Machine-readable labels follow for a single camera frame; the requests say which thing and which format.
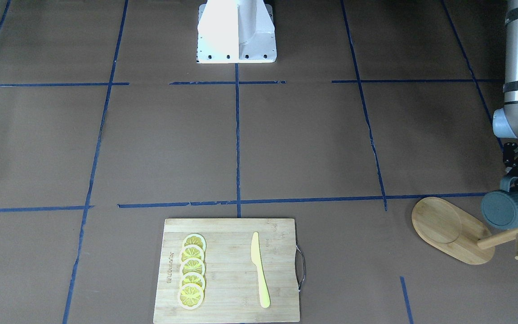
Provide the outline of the blue ribbed cup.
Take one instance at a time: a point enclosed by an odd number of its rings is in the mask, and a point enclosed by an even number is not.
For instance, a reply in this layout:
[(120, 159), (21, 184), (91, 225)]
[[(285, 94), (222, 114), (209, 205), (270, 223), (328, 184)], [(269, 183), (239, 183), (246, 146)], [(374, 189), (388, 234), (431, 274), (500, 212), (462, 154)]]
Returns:
[(481, 202), (485, 221), (501, 230), (518, 228), (518, 186), (516, 177), (505, 175), (500, 181), (500, 189), (488, 192)]

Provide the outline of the wooden cup storage rack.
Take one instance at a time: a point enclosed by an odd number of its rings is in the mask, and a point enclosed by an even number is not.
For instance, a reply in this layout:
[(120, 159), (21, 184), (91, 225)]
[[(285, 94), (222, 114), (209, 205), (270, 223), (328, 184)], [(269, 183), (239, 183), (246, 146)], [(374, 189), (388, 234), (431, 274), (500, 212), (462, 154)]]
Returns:
[(496, 246), (513, 240), (518, 260), (518, 227), (491, 234), (479, 219), (442, 198), (425, 197), (418, 201), (411, 221), (422, 240), (469, 265), (489, 262)]

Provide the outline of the yellow plastic knife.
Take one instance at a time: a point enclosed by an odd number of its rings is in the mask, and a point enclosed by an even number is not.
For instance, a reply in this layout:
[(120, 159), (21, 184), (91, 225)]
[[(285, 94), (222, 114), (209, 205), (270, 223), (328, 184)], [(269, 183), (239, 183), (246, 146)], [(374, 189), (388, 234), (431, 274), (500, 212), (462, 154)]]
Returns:
[(271, 297), (269, 295), (267, 280), (264, 274), (258, 232), (253, 232), (251, 237), (250, 257), (251, 262), (255, 265), (257, 271), (257, 287), (260, 306), (262, 308), (269, 308), (271, 306)]

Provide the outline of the wooden cutting board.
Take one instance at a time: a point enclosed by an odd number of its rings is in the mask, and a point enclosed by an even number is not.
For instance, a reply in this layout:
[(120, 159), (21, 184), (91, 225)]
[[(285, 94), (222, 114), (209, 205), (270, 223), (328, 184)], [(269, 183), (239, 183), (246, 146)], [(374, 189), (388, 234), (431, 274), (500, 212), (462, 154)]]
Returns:
[[(263, 269), (271, 306), (259, 303), (257, 271), (251, 262), (253, 232), (259, 233)], [(201, 234), (207, 286), (194, 310), (178, 302), (184, 238)], [(294, 219), (167, 219), (164, 223), (160, 274), (156, 288), (155, 324), (222, 324), (299, 322)]]

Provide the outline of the white pedestal column base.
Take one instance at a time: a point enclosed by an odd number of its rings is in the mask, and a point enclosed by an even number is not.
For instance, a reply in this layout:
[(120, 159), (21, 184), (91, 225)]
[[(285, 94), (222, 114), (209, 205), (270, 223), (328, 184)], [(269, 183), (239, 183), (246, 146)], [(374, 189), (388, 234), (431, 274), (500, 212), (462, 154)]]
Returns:
[(208, 0), (197, 31), (199, 64), (276, 62), (273, 8), (263, 0)]

